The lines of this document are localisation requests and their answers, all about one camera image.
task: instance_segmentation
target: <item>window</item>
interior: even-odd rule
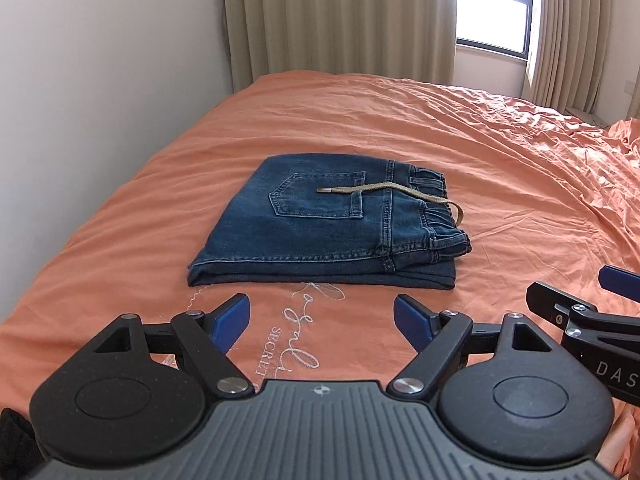
[[[458,44],[527,59],[532,0],[458,0]]]

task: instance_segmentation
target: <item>orange bedsheet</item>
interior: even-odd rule
[[[42,270],[0,326],[0,406],[25,413],[36,387],[123,312],[167,322],[236,292],[249,295],[252,320],[229,355],[256,385],[274,376],[386,383],[414,354],[392,319],[399,292],[499,322],[525,310],[527,286],[543,280],[601,311],[636,316],[638,305],[600,290],[596,276],[603,264],[640,270],[639,135],[640,121],[606,133],[463,88],[265,76],[155,155]],[[299,152],[366,154],[443,172],[473,245],[458,259],[455,290],[188,288],[186,266],[228,200],[265,157]]]

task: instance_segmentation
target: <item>folded jeans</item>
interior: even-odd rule
[[[190,265],[190,286],[331,282],[453,288],[454,258],[471,250],[445,203],[397,189],[323,188],[379,182],[447,198],[444,176],[394,160],[337,153],[267,158],[232,198]]]

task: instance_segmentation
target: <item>beige curtain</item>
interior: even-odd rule
[[[564,112],[592,112],[609,35],[611,0],[534,0],[522,97]]]
[[[292,69],[450,84],[456,0],[225,0],[234,89]]]
[[[640,119],[640,70],[638,71],[636,87],[634,88],[634,94],[631,96],[631,104],[629,105],[629,111],[626,113],[626,118]]]

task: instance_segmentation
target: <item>wall outlet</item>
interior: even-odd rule
[[[636,88],[636,82],[635,81],[630,81],[629,79],[627,79],[625,81],[625,92],[626,93],[628,93],[629,95],[633,95],[635,88]]]

